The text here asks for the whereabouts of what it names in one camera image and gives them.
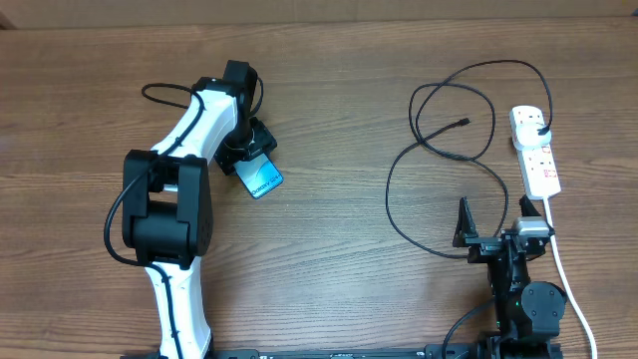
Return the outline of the Samsung Galaxy smartphone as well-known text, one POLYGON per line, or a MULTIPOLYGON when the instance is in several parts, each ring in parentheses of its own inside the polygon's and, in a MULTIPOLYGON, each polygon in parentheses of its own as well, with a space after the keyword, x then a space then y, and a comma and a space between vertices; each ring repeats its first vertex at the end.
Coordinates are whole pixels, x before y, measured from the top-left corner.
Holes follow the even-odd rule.
POLYGON ((245 188, 255 199, 263 197, 284 182, 283 175, 266 154, 249 162, 237 162, 234 167, 245 188))

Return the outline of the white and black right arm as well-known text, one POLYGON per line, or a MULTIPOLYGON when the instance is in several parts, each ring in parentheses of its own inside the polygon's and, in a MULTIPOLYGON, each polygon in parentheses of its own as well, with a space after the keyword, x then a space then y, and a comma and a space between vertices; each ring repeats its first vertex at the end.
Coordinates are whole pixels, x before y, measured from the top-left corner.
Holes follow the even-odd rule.
POLYGON ((459 358, 560 358, 562 352, 551 339, 560 332, 567 295, 559 286, 530 279, 527 261, 545 254, 553 227, 527 196, 519 200, 521 216, 512 228, 493 237, 480 236, 469 202, 460 199, 454 247, 469 250, 468 263, 487 265, 497 330, 483 333, 472 344, 448 347, 442 355, 459 358))

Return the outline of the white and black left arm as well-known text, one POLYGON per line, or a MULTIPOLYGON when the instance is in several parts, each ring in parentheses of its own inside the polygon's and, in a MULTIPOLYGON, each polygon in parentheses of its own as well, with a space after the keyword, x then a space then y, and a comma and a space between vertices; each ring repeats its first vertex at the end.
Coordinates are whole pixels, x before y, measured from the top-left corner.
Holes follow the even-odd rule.
POLYGON ((236 175, 253 198, 283 183, 270 159, 277 142, 256 114, 263 81, 248 63, 230 60, 221 78, 186 88, 189 105, 168 135, 148 151, 131 150, 112 210, 122 237, 155 292, 161 328, 157 358, 212 358, 201 262, 212 239, 209 167, 236 175))

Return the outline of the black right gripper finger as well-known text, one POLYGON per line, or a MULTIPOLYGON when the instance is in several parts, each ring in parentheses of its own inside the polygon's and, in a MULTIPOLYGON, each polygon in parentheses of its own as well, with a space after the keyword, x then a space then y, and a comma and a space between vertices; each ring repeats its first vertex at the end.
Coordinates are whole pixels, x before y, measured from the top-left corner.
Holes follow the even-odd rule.
POLYGON ((535 208, 532 201, 525 194, 518 201, 522 217, 538 217, 541 213, 535 208))
POLYGON ((453 247, 469 247, 479 241, 479 234, 472 217, 469 202, 462 197, 459 203, 458 222, 453 237, 453 247))

